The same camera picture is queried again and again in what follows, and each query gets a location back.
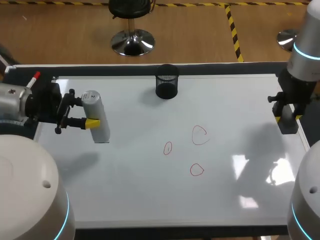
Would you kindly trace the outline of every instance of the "yellow and black hazard tape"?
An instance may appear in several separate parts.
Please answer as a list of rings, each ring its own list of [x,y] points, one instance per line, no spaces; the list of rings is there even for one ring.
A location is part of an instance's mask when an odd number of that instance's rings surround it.
[[[242,57],[241,51],[240,51],[240,46],[239,46],[239,40],[238,40],[238,34],[235,26],[235,22],[233,17],[231,16],[231,10],[229,5],[225,5],[225,13],[228,18],[228,22],[230,25],[231,29],[231,35],[232,35],[232,40],[233,40],[233,47],[235,51],[236,58],[238,59],[239,63],[244,62],[244,58]]]
[[[76,1],[1,1],[0,4],[29,5],[76,5],[76,6],[108,6],[107,2],[76,2]],[[271,6],[271,5],[308,5],[308,2],[208,2],[208,3],[156,3],[157,7],[203,7],[203,6]]]

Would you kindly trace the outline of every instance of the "red drawing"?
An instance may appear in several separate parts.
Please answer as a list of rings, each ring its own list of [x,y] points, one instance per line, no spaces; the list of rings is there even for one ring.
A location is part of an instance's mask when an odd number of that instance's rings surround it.
[[[194,177],[200,176],[204,171],[205,170],[198,163],[195,163],[190,167],[190,173]]]
[[[207,131],[206,131],[202,126],[199,126],[199,125],[196,125],[196,126],[193,127],[193,130],[192,130],[192,142],[193,142],[193,144],[199,146],[199,145],[205,144],[205,143],[208,142],[210,139],[208,139],[208,140],[206,140],[205,142],[202,142],[202,143],[201,143],[201,142],[195,143],[195,140],[194,140],[194,132],[195,132],[195,128],[197,128],[197,127],[198,127],[198,128],[201,128],[200,131],[202,131],[202,130],[204,131],[204,135],[207,135]]]
[[[172,142],[168,141],[164,145],[163,154],[168,155],[169,153],[171,153],[171,151],[172,151]]]

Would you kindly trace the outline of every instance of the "blue led ring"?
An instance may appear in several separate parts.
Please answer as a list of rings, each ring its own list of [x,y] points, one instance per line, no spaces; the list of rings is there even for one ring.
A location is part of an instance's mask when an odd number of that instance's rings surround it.
[[[66,210],[66,216],[65,216],[65,219],[64,219],[64,223],[59,231],[59,233],[57,234],[57,236],[53,239],[53,240],[58,240],[59,236],[61,235],[62,231],[64,230],[65,226],[66,226],[66,223],[67,223],[67,219],[68,219],[68,215],[69,215],[69,196],[68,196],[68,193],[66,193],[66,198],[67,198],[67,201],[68,201],[68,208]]]
[[[295,219],[295,221],[296,221],[296,224],[298,224],[298,226],[299,226],[300,230],[303,232],[303,234],[304,234],[309,240],[312,240],[312,238],[309,237],[309,235],[306,233],[306,231],[305,231],[305,230],[302,228],[302,226],[300,225],[300,223],[299,223],[299,221],[298,221],[298,219],[297,219],[297,217],[296,217],[296,214],[295,214],[294,204],[293,204],[293,203],[291,203],[291,207],[292,207],[292,212],[293,212],[293,216],[294,216],[294,219]]]
[[[317,57],[317,56],[310,56],[310,55],[307,55],[305,53],[303,53],[302,51],[300,51],[297,46],[296,46],[296,43],[293,44],[293,47],[294,49],[296,50],[296,52],[304,57],[306,57],[307,59],[312,59],[312,60],[319,60],[320,61],[320,57]]]

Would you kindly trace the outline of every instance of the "black mesh pen holder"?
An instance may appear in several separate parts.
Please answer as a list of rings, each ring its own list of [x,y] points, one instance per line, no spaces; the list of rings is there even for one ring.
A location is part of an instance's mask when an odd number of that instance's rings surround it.
[[[161,99],[173,99],[178,94],[179,70],[171,64],[163,64],[155,72],[155,93]]]

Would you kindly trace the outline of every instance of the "wooden floor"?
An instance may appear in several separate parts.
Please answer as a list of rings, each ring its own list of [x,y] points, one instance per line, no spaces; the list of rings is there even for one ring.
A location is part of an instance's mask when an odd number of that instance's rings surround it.
[[[158,4],[198,2],[157,1]],[[278,46],[276,35],[283,29],[301,26],[305,5],[231,5],[230,10],[245,62],[288,60],[289,54]],[[0,4],[0,43],[23,64],[238,61],[226,11],[221,6],[157,6],[151,14],[136,19],[135,26],[153,34],[155,48],[144,56],[124,57],[113,52],[110,40],[127,27],[127,21],[112,19],[106,6]]]

